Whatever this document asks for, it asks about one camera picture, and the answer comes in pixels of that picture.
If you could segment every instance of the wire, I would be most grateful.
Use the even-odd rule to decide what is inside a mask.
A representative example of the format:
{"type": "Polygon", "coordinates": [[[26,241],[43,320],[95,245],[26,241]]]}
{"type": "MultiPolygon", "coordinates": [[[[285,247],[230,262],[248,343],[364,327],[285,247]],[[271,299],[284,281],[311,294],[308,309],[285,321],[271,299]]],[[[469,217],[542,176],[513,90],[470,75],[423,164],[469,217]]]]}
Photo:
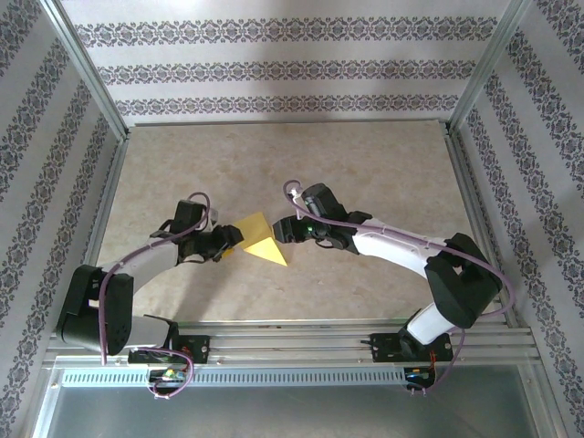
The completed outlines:
{"type": "Polygon", "coordinates": [[[106,303],[105,303],[108,283],[110,282],[110,280],[114,276],[114,274],[121,267],[123,267],[126,263],[130,262],[131,259],[133,259],[134,257],[139,256],[143,252],[148,251],[150,249],[153,249],[156,246],[160,246],[160,245],[163,245],[167,242],[171,242],[173,240],[180,239],[181,237],[184,237],[184,236],[192,233],[193,231],[195,231],[199,227],[199,225],[201,225],[203,223],[204,220],[207,219],[207,217],[209,216],[209,211],[211,210],[211,200],[209,199],[209,196],[203,192],[195,192],[195,193],[192,193],[187,199],[190,201],[191,199],[194,198],[194,196],[202,196],[204,198],[204,200],[206,201],[206,208],[205,208],[203,216],[201,217],[201,220],[199,222],[197,222],[191,228],[188,228],[177,235],[171,235],[171,236],[166,237],[164,239],[157,240],[153,244],[145,245],[145,246],[138,248],[137,250],[129,253],[128,255],[124,256],[119,262],[117,262],[109,270],[109,272],[106,274],[106,276],[103,278],[103,281],[101,282],[101,286],[99,287],[99,298],[98,298],[98,300],[99,300],[98,326],[99,326],[99,346],[101,349],[101,365],[105,365],[106,363],[108,363],[108,351],[107,351],[107,349],[108,349],[108,335],[107,335],[107,331],[106,331],[106,303]]]}
{"type": "Polygon", "coordinates": [[[496,276],[498,276],[501,281],[503,282],[503,284],[505,285],[507,292],[509,293],[509,300],[508,302],[501,307],[498,310],[495,310],[493,312],[489,312],[489,313],[484,313],[481,317],[482,318],[487,318],[487,317],[494,317],[497,315],[502,315],[505,312],[507,312],[508,310],[511,309],[511,307],[515,304],[515,300],[516,300],[516,293],[515,293],[515,289],[513,288],[513,285],[511,285],[511,281],[509,281],[509,279],[506,277],[505,274],[503,274],[501,271],[499,271],[498,269],[496,269],[495,267],[489,265],[488,263],[484,262],[483,260],[480,260],[476,257],[473,257],[472,255],[468,255],[467,253],[463,253],[462,251],[458,251],[456,249],[450,248],[446,245],[438,245],[435,244],[434,242],[430,242],[428,240],[425,239],[421,239],[420,237],[416,237],[414,235],[408,235],[406,233],[404,233],[403,231],[397,229],[397,228],[393,228],[387,225],[384,225],[383,227],[380,226],[374,226],[374,225],[363,225],[363,224],[351,224],[349,222],[341,222],[341,221],[334,221],[332,219],[327,219],[325,217],[320,217],[320,216],[316,216],[315,214],[312,214],[311,212],[309,212],[307,209],[302,208],[300,205],[298,205],[297,203],[294,202],[294,199],[291,199],[288,197],[288,186],[290,184],[296,184],[298,186],[298,191],[301,192],[301,184],[299,180],[289,180],[286,181],[284,183],[283,186],[283,191],[284,191],[284,195],[286,197],[286,200],[292,204],[292,206],[297,210],[297,212],[302,213],[303,215],[314,219],[315,221],[319,221],[323,224],[329,224],[329,225],[335,225],[335,226],[344,226],[344,227],[350,227],[350,228],[355,228],[357,230],[361,230],[361,231],[372,231],[375,233],[381,233],[382,235],[393,235],[394,237],[399,237],[400,239],[405,240],[406,242],[410,242],[416,245],[422,245],[424,247],[427,248],[431,248],[431,249],[435,249],[437,251],[444,251],[446,253],[450,253],[453,256],[458,256],[461,257],[465,260],[468,260],[471,263],[474,263],[475,265],[478,265],[480,267],[482,267],[483,269],[486,269],[487,271],[489,271],[491,274],[494,274],[496,276]]]}
{"type": "Polygon", "coordinates": [[[332,249],[332,248],[334,248],[333,245],[323,245],[318,240],[315,241],[315,244],[317,244],[317,246],[320,246],[322,249],[332,249]]]}
{"type": "Polygon", "coordinates": [[[189,383],[191,383],[191,380],[193,379],[193,375],[194,375],[194,363],[188,354],[183,353],[182,351],[176,351],[174,349],[157,349],[157,348],[151,348],[151,347],[140,347],[140,348],[137,348],[135,350],[136,351],[149,351],[152,353],[165,353],[165,354],[168,354],[169,356],[179,356],[181,358],[186,359],[187,369],[189,372],[187,373],[186,377],[184,378],[182,385],[179,386],[176,390],[174,390],[173,392],[171,392],[169,394],[160,394],[158,392],[158,384],[161,383],[162,380],[157,380],[154,382],[154,385],[152,385],[152,387],[148,387],[150,392],[153,393],[154,397],[156,397],[157,399],[169,400],[171,397],[178,395],[179,392],[184,390],[189,385],[189,383]]]}
{"type": "Polygon", "coordinates": [[[436,368],[434,368],[434,372],[436,373],[437,378],[434,381],[434,384],[426,390],[426,393],[434,391],[436,386],[438,386],[440,383],[442,383],[448,377],[448,374],[451,373],[451,371],[453,370],[453,367],[454,367],[454,363],[456,362],[456,360],[458,359],[458,355],[460,354],[460,350],[463,349],[465,337],[466,337],[466,332],[464,331],[464,328],[461,328],[460,340],[458,341],[458,347],[456,348],[456,351],[454,352],[453,359],[448,363],[446,370],[444,370],[444,372],[440,375],[440,377],[438,377],[438,370],[436,368]]]}

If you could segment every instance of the aluminum frame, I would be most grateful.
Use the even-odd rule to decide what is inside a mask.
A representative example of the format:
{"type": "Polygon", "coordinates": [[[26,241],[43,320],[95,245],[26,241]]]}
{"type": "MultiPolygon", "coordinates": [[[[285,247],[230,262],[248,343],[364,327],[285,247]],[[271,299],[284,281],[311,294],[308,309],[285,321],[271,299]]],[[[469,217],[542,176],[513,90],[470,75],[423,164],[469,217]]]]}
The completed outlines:
{"type": "Polygon", "coordinates": [[[106,89],[93,61],[83,47],[75,27],[69,20],[65,8],[59,0],[39,0],[43,9],[53,24],[58,37],[67,49],[71,60],[75,65],[79,75],[87,84],[91,95],[97,101],[99,109],[113,129],[118,140],[125,140],[129,131],[128,126],[116,108],[114,100],[106,89]]]}
{"type": "MultiPolygon", "coordinates": [[[[198,377],[191,383],[195,387],[401,385],[403,367],[427,363],[373,363],[370,347],[360,342],[369,339],[370,333],[397,332],[404,322],[323,319],[182,323],[180,331],[211,337],[209,362],[196,366],[198,377]]],[[[453,334],[454,349],[459,341],[460,335],[453,334]]],[[[503,319],[479,321],[467,330],[464,344],[456,367],[517,365],[526,376],[524,385],[529,384],[526,396],[540,436],[565,436],[557,433],[563,423],[546,385],[530,328],[509,328],[503,319]]],[[[128,366],[127,353],[124,350],[102,367],[99,354],[53,337],[43,362],[51,376],[44,386],[43,402],[36,407],[32,436],[47,436],[61,387],[143,386],[146,367],[128,366]]]]}
{"type": "MultiPolygon", "coordinates": [[[[489,240],[488,224],[485,223],[483,215],[481,214],[478,195],[473,189],[470,172],[461,156],[461,145],[458,143],[455,136],[448,133],[444,123],[441,123],[441,126],[446,148],[448,149],[450,161],[453,165],[454,176],[456,177],[456,182],[458,183],[463,198],[464,209],[468,215],[474,239],[476,239],[479,248],[481,248],[481,251],[483,251],[483,254],[485,254],[489,263],[496,266],[495,250],[489,240]]],[[[509,302],[509,293],[505,287],[501,290],[498,297],[503,306],[509,302]]],[[[521,323],[518,321],[516,314],[513,311],[508,310],[505,313],[505,317],[509,327],[521,327],[521,323]]]]}
{"type": "Polygon", "coordinates": [[[464,123],[466,115],[475,104],[478,95],[483,89],[483,85],[489,76],[491,76],[493,68],[495,68],[497,61],[515,33],[519,21],[531,3],[531,0],[511,0],[507,6],[493,36],[486,46],[485,52],[474,68],[463,94],[458,99],[458,103],[456,103],[453,115],[448,120],[451,133],[460,129],[464,123]]]}
{"type": "Polygon", "coordinates": [[[89,238],[88,251],[85,254],[85,259],[83,263],[85,265],[96,265],[98,263],[99,250],[101,249],[101,244],[103,243],[103,236],[106,234],[106,226],[108,224],[108,219],[110,218],[111,206],[113,205],[113,199],[116,195],[116,188],[118,187],[118,182],[120,181],[121,168],[123,167],[124,160],[126,158],[126,151],[128,150],[128,143],[130,142],[130,137],[120,139],[118,144],[118,149],[113,157],[113,163],[111,164],[111,170],[109,171],[108,180],[106,181],[106,187],[101,198],[101,204],[98,210],[98,216],[96,218],[96,226],[91,233],[89,238]]]}

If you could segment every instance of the black bracket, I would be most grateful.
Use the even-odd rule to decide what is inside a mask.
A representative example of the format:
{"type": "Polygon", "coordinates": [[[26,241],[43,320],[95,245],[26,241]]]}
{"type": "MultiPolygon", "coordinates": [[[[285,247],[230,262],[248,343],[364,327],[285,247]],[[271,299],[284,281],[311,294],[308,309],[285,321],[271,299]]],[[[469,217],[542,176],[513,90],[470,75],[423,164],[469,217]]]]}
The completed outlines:
{"type": "MultiPolygon", "coordinates": [[[[210,341],[211,338],[205,335],[179,335],[172,349],[188,354],[191,356],[193,363],[205,364],[209,359],[210,341]]],[[[186,365],[186,360],[180,356],[171,356],[137,349],[128,354],[128,364],[186,365]]]]}
{"type": "Polygon", "coordinates": [[[440,335],[432,344],[417,351],[415,357],[403,353],[401,338],[399,333],[373,333],[369,341],[362,340],[361,343],[371,346],[371,356],[375,363],[431,362],[433,360],[449,362],[453,359],[453,347],[447,333],[440,335]]]}
{"type": "Polygon", "coordinates": [[[405,380],[409,382],[406,384],[408,391],[423,391],[436,383],[436,368],[433,365],[429,367],[404,368],[403,372],[405,373],[405,380]]]}

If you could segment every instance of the table surface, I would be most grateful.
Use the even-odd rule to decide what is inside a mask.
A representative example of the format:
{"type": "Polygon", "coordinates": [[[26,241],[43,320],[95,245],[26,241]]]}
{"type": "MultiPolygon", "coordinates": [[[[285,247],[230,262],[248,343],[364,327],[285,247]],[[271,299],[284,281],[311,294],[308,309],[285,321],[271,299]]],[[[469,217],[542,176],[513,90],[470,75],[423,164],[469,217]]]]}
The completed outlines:
{"type": "MultiPolygon", "coordinates": [[[[291,215],[282,184],[328,185],[348,211],[415,233],[450,237],[470,225],[436,121],[140,127],[132,130],[99,254],[141,245],[188,194],[204,191],[230,224],[261,211],[291,215]]],[[[401,318],[432,296],[401,266],[314,243],[280,246],[289,266],[236,251],[184,264],[134,297],[134,313],[180,321],[401,318]]]]}

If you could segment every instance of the white wall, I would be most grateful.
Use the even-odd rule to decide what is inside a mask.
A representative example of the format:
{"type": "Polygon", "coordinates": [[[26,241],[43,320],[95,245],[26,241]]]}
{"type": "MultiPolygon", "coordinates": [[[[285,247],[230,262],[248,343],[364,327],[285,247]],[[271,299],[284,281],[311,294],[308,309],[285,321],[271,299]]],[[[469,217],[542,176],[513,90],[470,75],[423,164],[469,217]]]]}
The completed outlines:
{"type": "Polygon", "coordinates": [[[583,6],[532,3],[462,128],[570,436],[584,434],[583,6]]]}
{"type": "Polygon", "coordinates": [[[65,0],[129,124],[447,119],[508,0],[65,0]]]}
{"type": "Polygon", "coordinates": [[[0,437],[18,436],[117,140],[34,0],[0,0],[0,437]]]}

